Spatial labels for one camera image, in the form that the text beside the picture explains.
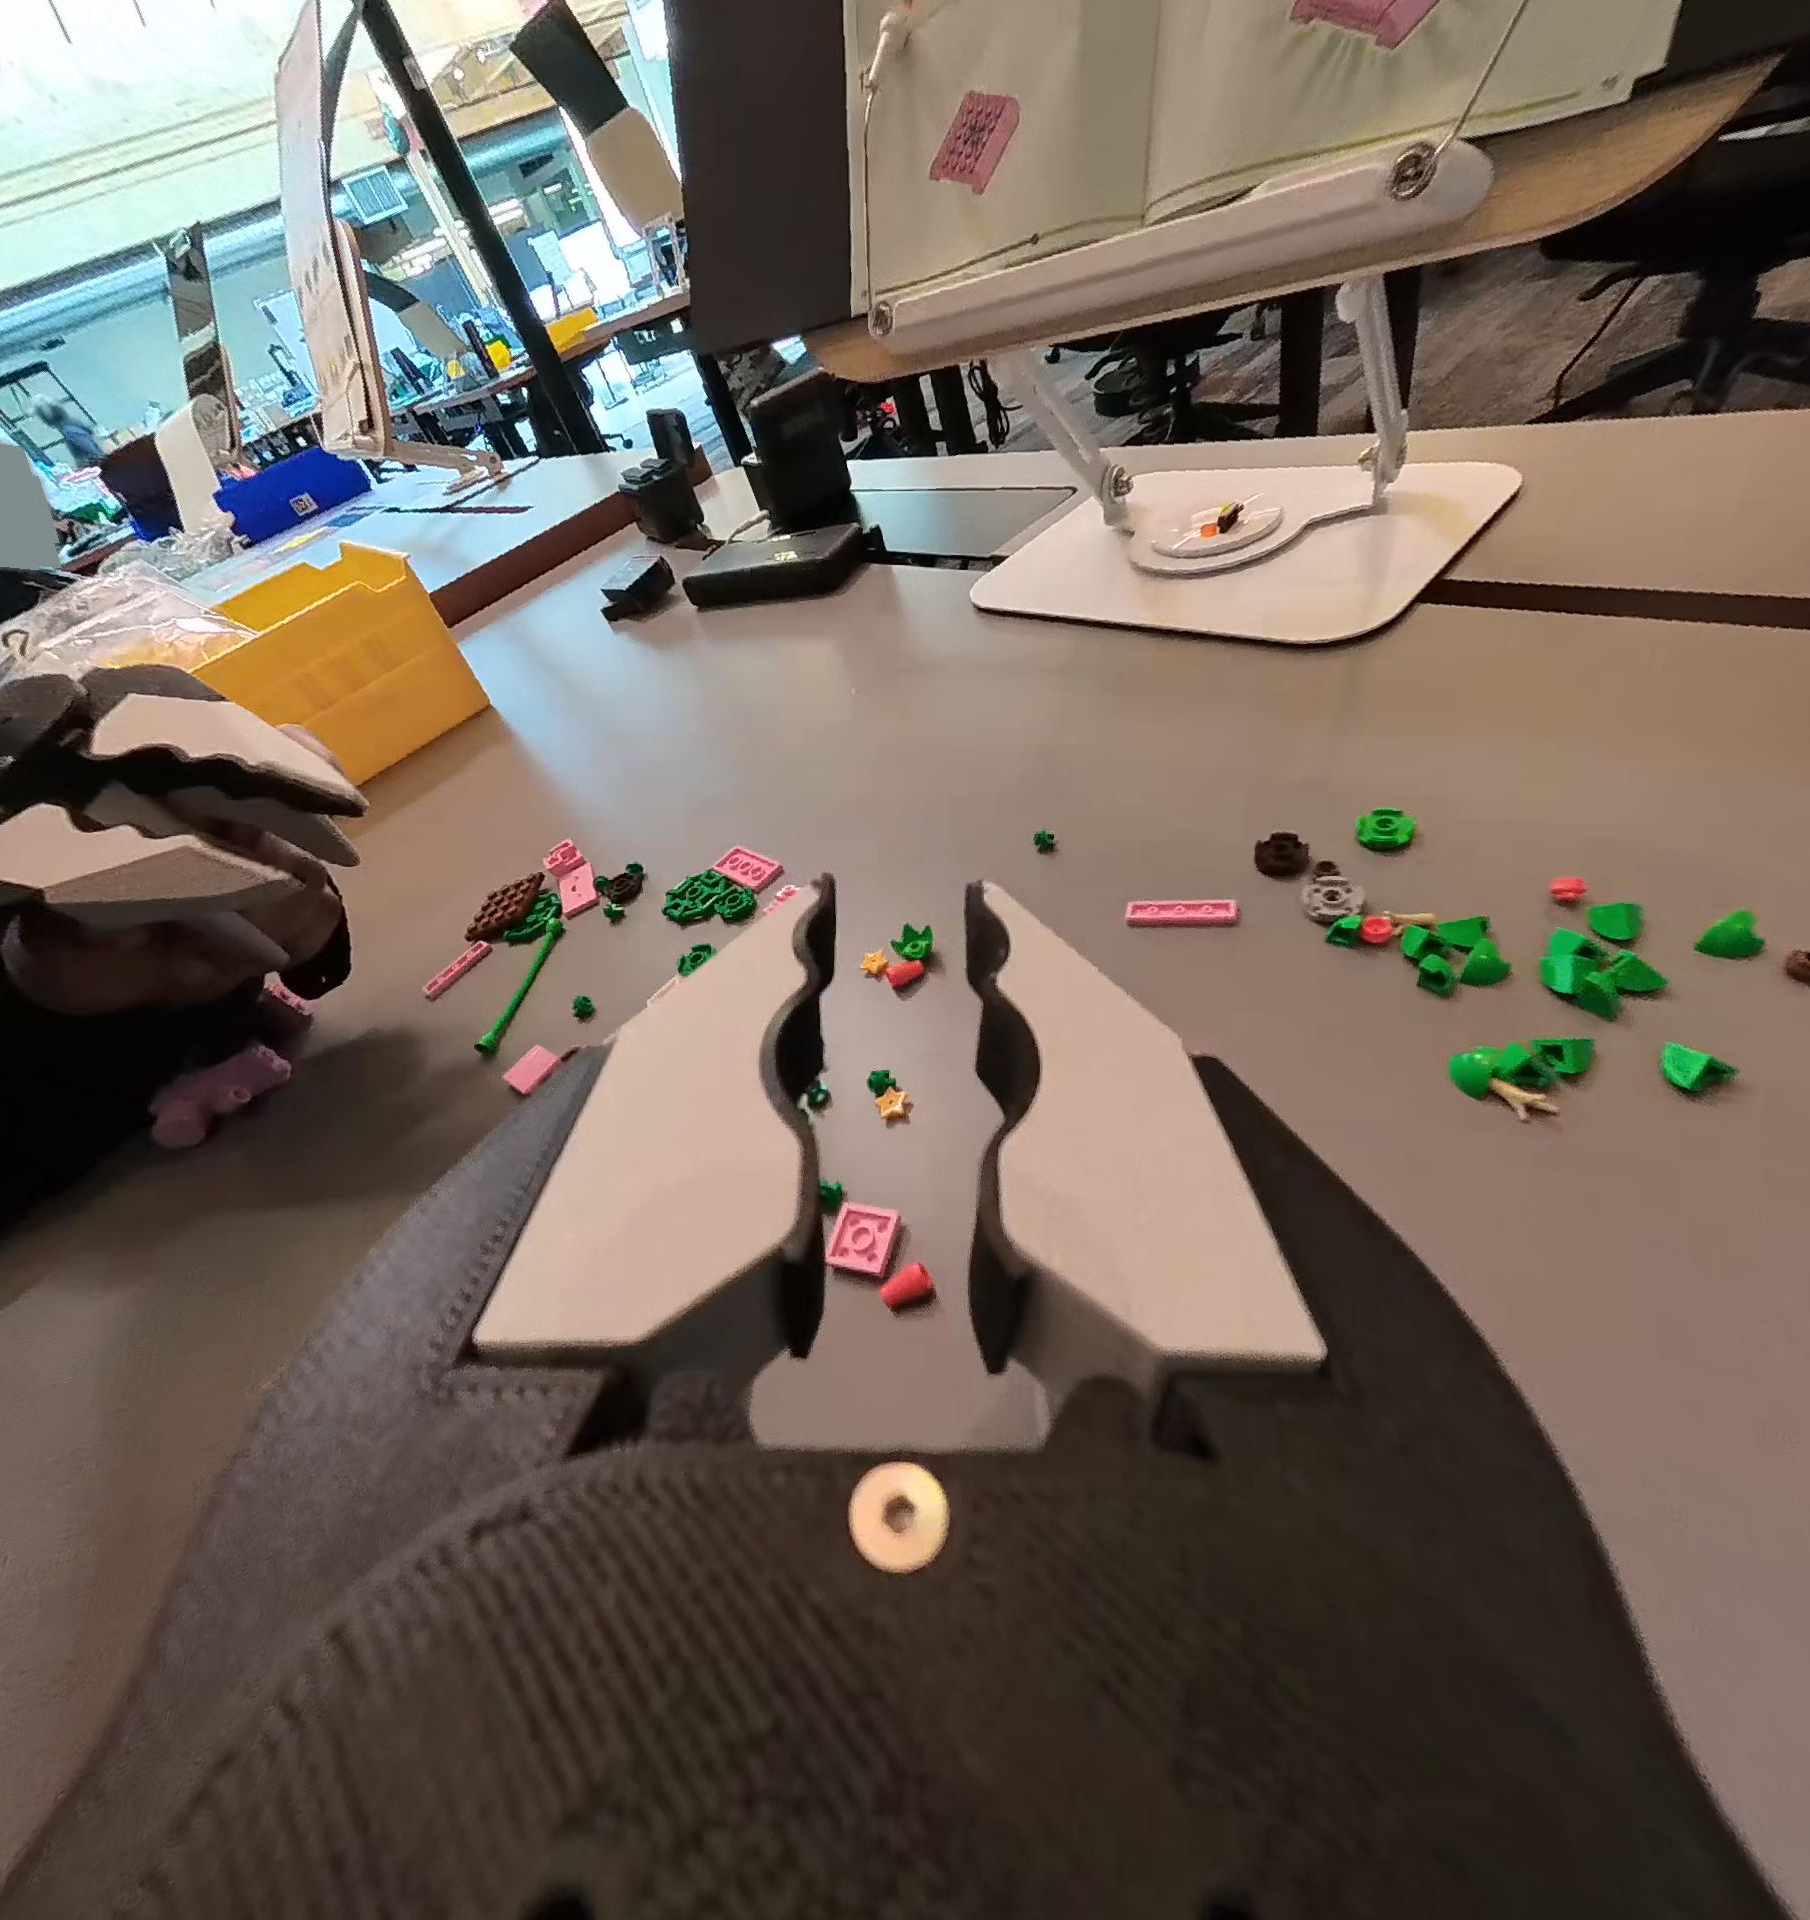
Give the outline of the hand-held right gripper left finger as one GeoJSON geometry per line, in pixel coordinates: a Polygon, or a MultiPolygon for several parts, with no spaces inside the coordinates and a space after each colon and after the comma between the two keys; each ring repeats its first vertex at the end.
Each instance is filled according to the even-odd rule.
{"type": "Polygon", "coordinates": [[[498,1364],[762,1371],[824,1320],[802,1096],[824,1066],[837,880],[814,874],[589,1058],[472,1346],[498,1364]]]}

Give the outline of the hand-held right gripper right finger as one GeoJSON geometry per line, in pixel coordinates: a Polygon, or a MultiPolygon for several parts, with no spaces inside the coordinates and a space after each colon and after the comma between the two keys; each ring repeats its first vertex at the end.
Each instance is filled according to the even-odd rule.
{"type": "Polygon", "coordinates": [[[965,889],[982,1155],[968,1313],[991,1373],[1168,1387],[1328,1343],[1177,1030],[1009,889],[965,889]]]}

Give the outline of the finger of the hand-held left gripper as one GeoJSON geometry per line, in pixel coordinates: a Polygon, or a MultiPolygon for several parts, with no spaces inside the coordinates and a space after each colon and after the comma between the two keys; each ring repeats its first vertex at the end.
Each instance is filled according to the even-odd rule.
{"type": "Polygon", "coordinates": [[[100,790],[81,805],[99,825],[143,831],[261,831],[327,866],[353,866],[340,829],[364,796],[330,753],[236,702],[115,702],[81,757],[100,790]]]}
{"type": "Polygon", "coordinates": [[[64,919],[217,919],[291,891],[254,836],[314,851],[283,802],[29,802],[0,806],[0,908],[64,919]]]}

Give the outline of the pink and brown branch assembly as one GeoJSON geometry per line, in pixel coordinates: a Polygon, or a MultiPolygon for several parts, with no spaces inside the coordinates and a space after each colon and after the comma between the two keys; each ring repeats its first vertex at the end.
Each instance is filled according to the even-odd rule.
{"type": "Polygon", "coordinates": [[[244,1042],[179,1071],[149,1096],[149,1143],[187,1151],[209,1139],[224,1121],[285,1087],[295,1071],[295,1045],[311,1032],[314,997],[295,991],[280,975],[261,987],[244,1042]]]}

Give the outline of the white book stand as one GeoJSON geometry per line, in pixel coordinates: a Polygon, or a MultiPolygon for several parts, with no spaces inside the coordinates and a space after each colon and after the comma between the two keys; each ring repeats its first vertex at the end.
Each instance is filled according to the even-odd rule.
{"type": "MultiPolygon", "coordinates": [[[[1624,131],[1624,106],[1626,100],[1588,112],[1598,115],[1598,131],[1624,131]]],[[[1558,123],[1564,119],[1489,136],[1491,161],[1496,136],[1556,131],[1558,123]]],[[[983,357],[997,389],[1069,461],[1076,503],[974,584],[979,610],[1275,645],[1344,642],[1410,610],[1520,486],[1515,465],[1496,461],[1406,457],[1406,405],[1384,276],[1442,252],[1496,244],[1500,218],[1517,236],[1575,222],[1600,203],[1603,196],[1588,192],[1561,211],[1543,203],[1524,211],[1524,187],[1496,181],[1493,173],[1481,206],[1445,231],[1320,255],[1269,277],[1218,276],[1162,300],[1100,300],[1078,319],[1036,329],[987,326],[946,344],[873,331],[875,311],[855,307],[854,300],[851,233],[854,316],[837,331],[817,331],[814,344],[844,379],[885,379],[983,357]],[[1059,401],[1058,371],[1043,361],[1050,345],[1072,337],[1324,286],[1335,289],[1335,311],[1354,329],[1374,417],[1370,447],[1340,465],[1284,454],[1273,445],[1242,465],[1128,472],[1114,449],[1096,447],[1083,434],[1059,401]]]]}

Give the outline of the brick instruction booklet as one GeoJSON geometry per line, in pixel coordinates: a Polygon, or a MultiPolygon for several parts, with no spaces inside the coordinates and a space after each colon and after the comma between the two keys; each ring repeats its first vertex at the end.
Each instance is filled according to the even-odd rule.
{"type": "Polygon", "coordinates": [[[914,344],[1410,241],[1680,1],[844,1],[854,300],[914,344]]]}

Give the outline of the person's left forearm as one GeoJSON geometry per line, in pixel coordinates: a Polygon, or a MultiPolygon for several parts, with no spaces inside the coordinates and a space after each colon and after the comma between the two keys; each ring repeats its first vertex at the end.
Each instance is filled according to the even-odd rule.
{"type": "MultiPolygon", "coordinates": [[[[311,997],[334,989],[349,927],[315,959],[266,975],[311,997]]],[[[60,1016],[0,963],[0,1238],[143,1131],[157,1087],[243,1045],[266,975],[202,1005],[60,1016]]]]}

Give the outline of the person's left hand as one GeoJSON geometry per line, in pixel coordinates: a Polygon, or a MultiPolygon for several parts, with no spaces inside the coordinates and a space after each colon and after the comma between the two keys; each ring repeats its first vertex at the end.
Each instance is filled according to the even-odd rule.
{"type": "Polygon", "coordinates": [[[19,916],[0,936],[10,983],[60,1016],[202,1005],[315,959],[349,921],[327,877],[229,925],[165,921],[123,929],[84,927],[49,911],[19,916]]]}

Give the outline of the clear plastic bags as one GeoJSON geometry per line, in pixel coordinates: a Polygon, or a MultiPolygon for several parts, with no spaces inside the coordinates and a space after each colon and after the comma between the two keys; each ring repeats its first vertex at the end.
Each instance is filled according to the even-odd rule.
{"type": "Polygon", "coordinates": [[[198,670],[250,637],[250,626],[198,606],[179,581],[135,563],[0,616],[0,690],[44,675],[78,681],[126,666],[198,670]]]}

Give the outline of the scattered pink bricks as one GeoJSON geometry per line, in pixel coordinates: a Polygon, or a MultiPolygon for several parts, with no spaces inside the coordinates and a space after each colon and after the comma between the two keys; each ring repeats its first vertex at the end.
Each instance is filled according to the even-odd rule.
{"type": "Polygon", "coordinates": [[[480,1334],[488,1346],[592,1342],[595,1313],[634,1321],[725,1298],[814,1259],[881,1275],[897,1214],[844,1197],[825,1215],[802,1042],[824,1042],[837,974],[837,880],[796,882],[701,971],[586,1056],[581,1102],[516,1226],[480,1334]]]}

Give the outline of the green rod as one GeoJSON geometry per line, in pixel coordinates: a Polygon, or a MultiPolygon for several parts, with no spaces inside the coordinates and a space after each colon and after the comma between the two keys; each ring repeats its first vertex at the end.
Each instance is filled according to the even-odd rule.
{"type": "Polygon", "coordinates": [[[491,1024],[473,1039],[473,1051],[483,1058],[492,1058],[503,1039],[510,1036],[511,1023],[518,1019],[518,1011],[525,1005],[525,997],[535,991],[535,983],[556,949],[558,937],[565,936],[565,916],[547,912],[536,921],[535,931],[516,936],[510,945],[525,945],[528,959],[525,967],[501,1005],[501,1011],[491,1019],[491,1024]]]}

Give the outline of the blue storage bin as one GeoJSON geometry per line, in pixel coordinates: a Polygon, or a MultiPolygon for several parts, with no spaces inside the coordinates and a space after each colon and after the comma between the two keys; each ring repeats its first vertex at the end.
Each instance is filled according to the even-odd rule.
{"type": "Polygon", "coordinates": [[[370,492],[364,462],[325,447],[306,447],[247,477],[224,475],[216,507],[231,520],[231,535],[258,544],[306,520],[370,492]]]}

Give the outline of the scattered green plant pieces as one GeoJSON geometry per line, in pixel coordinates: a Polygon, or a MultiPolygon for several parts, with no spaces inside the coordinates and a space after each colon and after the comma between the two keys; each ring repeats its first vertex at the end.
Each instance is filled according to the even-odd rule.
{"type": "MultiPolygon", "coordinates": [[[[672,889],[667,889],[660,911],[672,925],[702,925],[706,919],[719,919],[723,925],[745,925],[757,908],[757,891],[780,874],[780,861],[765,861],[757,852],[750,852],[746,847],[730,847],[713,866],[691,873],[680,877],[672,889]]],[[[772,906],[780,906],[784,900],[796,900],[796,882],[777,891],[772,906]]],[[[619,908],[604,906],[607,921],[619,919],[619,912],[619,908]]],[[[890,940],[885,952],[890,955],[890,959],[919,957],[926,966],[926,959],[935,955],[935,929],[930,925],[901,925],[897,940],[890,940]]],[[[695,974],[712,957],[712,942],[691,945],[686,955],[678,957],[675,975],[695,974]]],[[[577,996],[571,1000],[571,1015],[577,1019],[595,1015],[595,1008],[596,1002],[589,996],[577,996]]],[[[824,1042],[817,1036],[802,1042],[798,1060],[809,1060],[814,1068],[821,1068],[824,1042]]],[[[518,1092],[528,1092],[541,1086],[541,1079],[547,1079],[558,1062],[561,1056],[556,1056],[550,1047],[528,1047],[503,1071],[503,1081],[518,1092]]],[[[890,1068],[877,1068],[869,1077],[873,1096],[890,1086],[897,1086],[890,1068]]],[[[817,1075],[811,1075],[811,1079],[805,1081],[805,1091],[796,1099],[802,1099],[805,1107],[811,1111],[829,1103],[829,1087],[817,1079],[817,1075]]],[[[825,1215],[837,1215],[844,1208],[843,1182],[821,1180],[817,1199],[825,1215]]]]}

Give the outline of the black charger dock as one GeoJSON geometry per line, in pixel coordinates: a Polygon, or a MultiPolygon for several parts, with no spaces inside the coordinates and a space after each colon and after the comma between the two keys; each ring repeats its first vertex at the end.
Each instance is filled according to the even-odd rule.
{"type": "Polygon", "coordinates": [[[751,449],[740,472],[775,537],[858,520],[833,376],[798,371],[746,405],[751,449]]]}
{"type": "Polygon", "coordinates": [[[651,612],[675,586],[672,561],[680,551],[697,561],[717,551],[695,492],[695,442],[683,412],[649,412],[651,454],[622,472],[619,496],[649,554],[634,554],[599,581],[604,619],[637,619],[651,612]]]}

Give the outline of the cluster of green leaf pieces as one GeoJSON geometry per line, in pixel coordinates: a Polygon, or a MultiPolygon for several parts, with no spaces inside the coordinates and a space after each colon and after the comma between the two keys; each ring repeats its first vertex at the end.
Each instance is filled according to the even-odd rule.
{"type": "MultiPolygon", "coordinates": [[[[1310,873],[1340,870],[1332,858],[1310,858],[1310,873]]],[[[1583,925],[1556,925],[1545,936],[1538,978],[1553,1002],[1588,1019],[1615,1019],[1626,1000],[1656,997],[1669,975],[1640,952],[1640,906],[1633,900],[1588,901],[1579,877],[1553,877],[1551,900],[1579,908],[1583,925]]],[[[1359,919],[1324,929],[1328,945],[1393,945],[1414,974],[1418,989],[1451,997],[1459,989],[1491,989],[1513,978],[1513,963],[1500,945],[1489,916],[1434,916],[1422,911],[1374,908],[1365,895],[1359,919]]],[[[1585,1032],[1549,1032],[1505,1045],[1472,1045],[1448,1058],[1445,1075],[1455,1091],[1481,1103],[1502,1103],[1517,1121],[1558,1114],[1556,1091],[1588,1075],[1595,1042],[1585,1032]]]]}

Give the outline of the cardboard instruction board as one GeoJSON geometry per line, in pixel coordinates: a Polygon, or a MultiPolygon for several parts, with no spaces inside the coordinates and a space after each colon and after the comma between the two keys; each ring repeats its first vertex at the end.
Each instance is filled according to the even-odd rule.
{"type": "Polygon", "coordinates": [[[344,1],[338,31],[325,38],[321,6],[302,1],[273,86],[277,210],[314,371],[315,442],[362,462],[443,468],[446,492],[462,496],[503,483],[507,472],[535,461],[536,449],[498,415],[497,364],[486,341],[473,329],[458,334],[450,319],[405,284],[368,273],[360,229],[334,214],[333,136],[364,12],[379,12],[379,6],[344,1]],[[461,364],[450,389],[412,401],[412,417],[424,419],[446,405],[473,408],[483,415],[486,449],[398,434],[377,311],[393,311],[441,368],[461,364]]]}

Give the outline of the black power adapter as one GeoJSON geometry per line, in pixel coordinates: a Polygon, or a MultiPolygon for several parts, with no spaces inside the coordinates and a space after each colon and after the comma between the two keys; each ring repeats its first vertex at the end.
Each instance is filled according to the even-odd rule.
{"type": "Polygon", "coordinates": [[[725,539],[678,586],[691,607],[746,607],[843,588],[869,561],[869,529],[848,520],[765,539],[725,539]]]}

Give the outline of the black pole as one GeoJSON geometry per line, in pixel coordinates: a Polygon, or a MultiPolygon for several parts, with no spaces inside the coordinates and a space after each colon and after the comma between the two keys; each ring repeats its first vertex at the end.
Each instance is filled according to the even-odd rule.
{"type": "Polygon", "coordinates": [[[422,153],[427,154],[437,180],[443,186],[456,220],[472,240],[491,292],[510,316],[518,337],[525,349],[528,368],[535,374],[535,393],[546,401],[547,415],[556,421],[556,442],[566,451],[604,451],[604,434],[592,417],[589,401],[577,386],[571,371],[561,360],[547,325],[536,316],[528,297],[528,286],[510,258],[510,248],[497,220],[488,211],[486,192],[480,191],[462,153],[461,142],[446,124],[430,81],[424,78],[422,63],[398,21],[389,1],[360,1],[360,18],[364,36],[389,76],[389,85],[404,104],[404,115],[412,123],[422,153]]]}

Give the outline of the black office chair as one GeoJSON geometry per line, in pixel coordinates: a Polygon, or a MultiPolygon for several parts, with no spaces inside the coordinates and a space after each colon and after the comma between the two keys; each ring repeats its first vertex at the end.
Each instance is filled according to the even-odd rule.
{"type": "Polygon", "coordinates": [[[1615,360],[1568,393],[1585,357],[1579,349],[1538,421],[1618,417],[1654,393],[1669,394],[1671,412],[1722,412],[1745,376],[1810,393],[1810,321],[1757,314],[1760,277],[1810,261],[1810,104],[1748,115],[1639,196],[1545,236],[1541,252],[1603,266],[1583,300],[1611,286],[1633,297],[1674,276],[1692,295],[1669,345],[1615,360]]]}

